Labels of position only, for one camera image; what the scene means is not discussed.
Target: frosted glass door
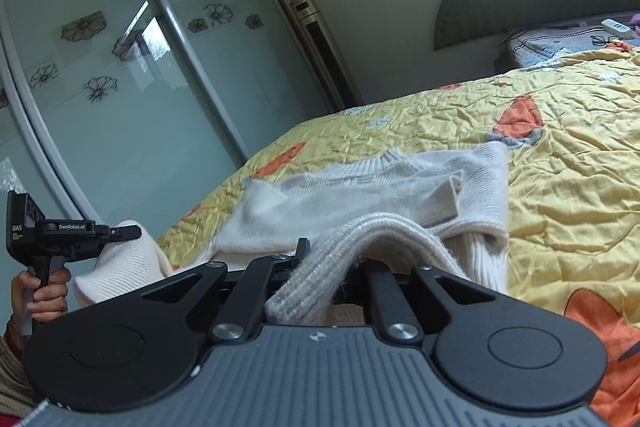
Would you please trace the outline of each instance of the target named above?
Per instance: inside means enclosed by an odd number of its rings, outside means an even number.
[[[109,225],[166,231],[239,166],[153,0],[5,0],[34,99]]]
[[[274,0],[169,1],[251,154],[329,112]]]

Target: yellow bedspread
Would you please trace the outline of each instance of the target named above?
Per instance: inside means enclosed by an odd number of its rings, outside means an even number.
[[[257,171],[273,181],[392,146],[417,153],[504,136],[513,146],[511,295],[562,313],[586,287],[640,323],[640,48],[447,87],[298,125],[174,225],[161,247],[172,263],[190,263]]]

